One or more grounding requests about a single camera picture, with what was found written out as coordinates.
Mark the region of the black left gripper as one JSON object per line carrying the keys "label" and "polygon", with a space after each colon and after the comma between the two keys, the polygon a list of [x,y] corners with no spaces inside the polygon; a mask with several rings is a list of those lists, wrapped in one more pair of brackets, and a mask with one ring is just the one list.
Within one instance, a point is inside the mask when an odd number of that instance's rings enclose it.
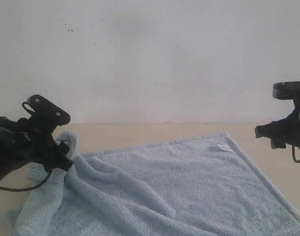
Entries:
{"label": "black left gripper", "polygon": [[35,162],[49,174],[55,168],[68,171],[73,165],[67,154],[69,140],[57,140],[52,132],[57,122],[53,118],[21,118],[18,121],[0,117],[0,181],[11,172]]}

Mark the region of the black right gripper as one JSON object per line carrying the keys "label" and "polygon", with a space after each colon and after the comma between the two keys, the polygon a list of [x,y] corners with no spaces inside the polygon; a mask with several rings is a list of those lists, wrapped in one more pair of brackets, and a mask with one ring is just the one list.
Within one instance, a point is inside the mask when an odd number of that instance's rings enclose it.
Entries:
{"label": "black right gripper", "polygon": [[257,139],[272,138],[272,149],[286,149],[287,144],[300,149],[300,110],[294,109],[291,114],[281,120],[258,125],[254,132]]}

